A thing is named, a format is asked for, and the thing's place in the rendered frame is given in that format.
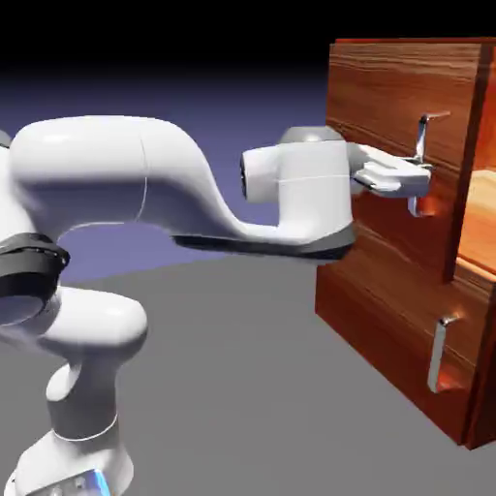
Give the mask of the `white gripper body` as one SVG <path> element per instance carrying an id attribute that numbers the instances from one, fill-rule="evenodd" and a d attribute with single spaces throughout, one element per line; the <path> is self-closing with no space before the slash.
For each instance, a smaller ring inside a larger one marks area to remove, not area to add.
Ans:
<path id="1" fill-rule="evenodd" d="M 353 180 L 375 195 L 388 198 L 424 197 L 431 171 L 369 145 L 353 146 Z"/>

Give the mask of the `long silver door handle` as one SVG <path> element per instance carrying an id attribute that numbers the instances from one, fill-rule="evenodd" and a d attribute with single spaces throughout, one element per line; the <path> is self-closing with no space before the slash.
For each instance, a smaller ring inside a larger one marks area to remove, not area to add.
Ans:
<path id="1" fill-rule="evenodd" d="M 430 121 L 433 119 L 443 119 L 450 116 L 449 110 L 439 112 L 424 113 L 418 120 L 418 132 L 415 146 L 415 154 L 413 157 L 405 158 L 406 162 L 418 166 L 426 171 L 432 172 L 434 167 L 424 161 L 426 151 L 426 136 L 427 128 Z M 431 216 L 431 213 L 423 213 L 419 209 L 419 198 L 408 198 L 408 210 L 416 218 Z"/>

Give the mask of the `tall wooden cabinet door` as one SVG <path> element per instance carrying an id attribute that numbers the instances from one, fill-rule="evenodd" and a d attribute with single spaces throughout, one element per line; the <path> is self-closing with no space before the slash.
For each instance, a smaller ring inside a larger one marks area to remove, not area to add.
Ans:
<path id="1" fill-rule="evenodd" d="M 399 157 L 416 152 L 418 124 L 429 117 L 424 160 L 428 195 L 404 200 L 365 192 L 356 219 L 431 278 L 447 282 L 473 171 L 496 166 L 496 38 L 338 40 L 330 48 L 326 123 L 347 140 Z"/>

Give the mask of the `wooden cabinet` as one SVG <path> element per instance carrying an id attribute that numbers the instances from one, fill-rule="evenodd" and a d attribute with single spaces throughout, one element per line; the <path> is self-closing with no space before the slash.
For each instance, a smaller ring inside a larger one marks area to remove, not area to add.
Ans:
<path id="1" fill-rule="evenodd" d="M 489 120 L 489 135 L 491 138 L 496 138 L 496 117 L 492 117 Z M 356 230 L 357 235 L 361 230 L 369 230 L 383 238 L 357 219 Z M 491 169 L 475 170 L 471 175 L 454 272 L 456 262 L 459 259 L 496 274 L 496 166 Z M 454 272 L 447 282 L 439 282 L 448 283 L 452 281 Z"/>

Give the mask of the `short wooden cabinet door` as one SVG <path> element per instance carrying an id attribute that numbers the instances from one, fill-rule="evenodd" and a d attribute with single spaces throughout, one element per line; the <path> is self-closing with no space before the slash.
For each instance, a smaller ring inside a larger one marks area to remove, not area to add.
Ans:
<path id="1" fill-rule="evenodd" d="M 317 270 L 316 313 L 458 445 L 496 441 L 496 274 L 463 259 L 441 283 L 369 230 L 350 254 Z M 464 389 L 426 384 L 437 321 L 448 328 L 443 368 Z"/>

